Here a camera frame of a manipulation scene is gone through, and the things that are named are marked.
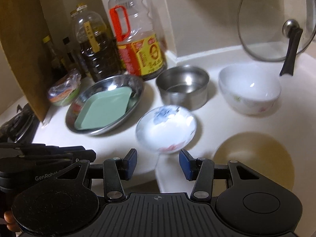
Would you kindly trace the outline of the left hand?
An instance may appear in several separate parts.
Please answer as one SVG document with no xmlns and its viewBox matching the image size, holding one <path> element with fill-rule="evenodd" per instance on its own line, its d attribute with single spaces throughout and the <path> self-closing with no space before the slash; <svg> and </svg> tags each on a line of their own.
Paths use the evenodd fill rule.
<svg viewBox="0 0 316 237">
<path fill-rule="evenodd" d="M 4 220 L 6 221 L 8 230 L 15 233 L 20 232 L 20 227 L 17 224 L 11 211 L 6 211 L 4 213 Z"/>
</svg>

